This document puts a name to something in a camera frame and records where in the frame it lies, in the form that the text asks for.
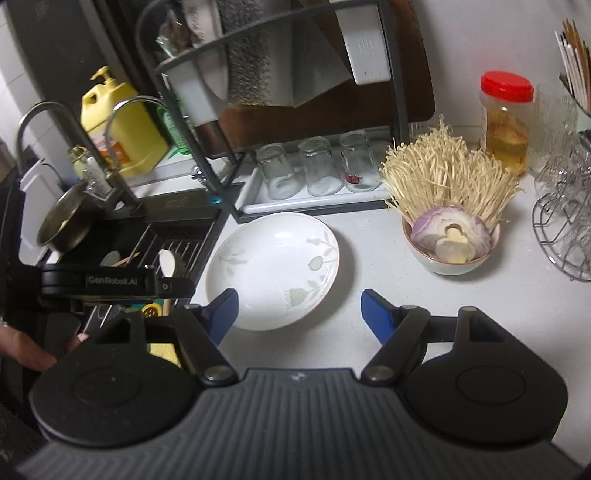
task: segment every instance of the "jar with red lid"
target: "jar with red lid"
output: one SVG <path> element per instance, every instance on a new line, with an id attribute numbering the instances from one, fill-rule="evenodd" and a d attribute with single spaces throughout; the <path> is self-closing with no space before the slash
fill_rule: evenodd
<path id="1" fill-rule="evenodd" d="M 480 146 L 516 175 L 522 175 L 527 168 L 533 101 L 534 87 L 522 76 L 493 70 L 480 77 Z"/>

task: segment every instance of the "white countertop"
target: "white countertop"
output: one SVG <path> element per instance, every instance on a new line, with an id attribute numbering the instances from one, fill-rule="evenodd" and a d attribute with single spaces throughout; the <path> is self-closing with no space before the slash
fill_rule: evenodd
<path id="1" fill-rule="evenodd" d="M 249 367 L 351 367 L 357 374 L 380 344 L 361 318 L 361 292 L 372 288 L 394 305 L 415 304 L 456 315 L 474 305 L 554 367 L 565 379 L 569 405 L 554 437 L 578 463 L 591 460 L 591 284 L 570 281 L 545 257 L 531 226 L 536 196 L 530 177 L 507 207 L 501 242 L 471 273 L 442 277 L 412 256 L 394 211 L 323 215 L 340 246 L 336 281 L 302 320 L 270 332 L 232 328 L 221 344 L 228 360 Z M 216 245 L 240 226 L 228 220 Z M 206 304 L 206 270 L 193 303 Z M 441 345 L 429 355 L 444 351 Z"/>

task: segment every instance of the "yellow detergent jug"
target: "yellow detergent jug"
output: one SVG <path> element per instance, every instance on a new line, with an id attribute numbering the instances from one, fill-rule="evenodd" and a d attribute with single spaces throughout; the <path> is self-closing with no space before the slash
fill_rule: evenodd
<path id="1" fill-rule="evenodd" d="M 129 84 L 110 76 L 109 67 L 102 67 L 93 76 L 105 78 L 82 97 L 80 123 L 96 148 L 108 159 L 103 134 L 113 107 L 138 92 Z M 168 152 L 166 140 L 160 135 L 152 118 L 141 103 L 132 103 L 117 113 L 111 125 L 111 146 L 121 164 L 121 175 L 133 177 L 147 173 Z"/>

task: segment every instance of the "chopsticks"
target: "chopsticks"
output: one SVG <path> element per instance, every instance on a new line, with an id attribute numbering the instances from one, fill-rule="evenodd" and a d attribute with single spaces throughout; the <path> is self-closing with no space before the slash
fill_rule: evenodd
<path id="1" fill-rule="evenodd" d="M 566 70 L 566 81 L 564 85 L 579 106 L 586 112 L 591 112 L 591 58 L 589 48 L 581 40 L 577 25 L 568 20 L 562 22 L 564 31 L 561 35 L 554 32 L 560 56 Z"/>

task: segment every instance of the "cutting board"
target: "cutting board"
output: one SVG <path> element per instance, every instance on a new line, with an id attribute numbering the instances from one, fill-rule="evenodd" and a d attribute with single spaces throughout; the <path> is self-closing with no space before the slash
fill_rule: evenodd
<path id="1" fill-rule="evenodd" d="M 408 121 L 426 121 L 435 112 L 435 100 L 417 16 L 411 0 L 389 1 L 401 56 Z M 335 14 L 321 14 L 314 20 L 350 69 Z M 390 82 L 360 86 L 350 80 L 298 108 L 227 107 L 219 124 L 235 151 L 271 142 L 389 125 L 393 122 L 394 109 L 391 89 Z M 208 157 L 223 153 L 223 145 L 210 125 L 203 125 L 198 133 Z"/>

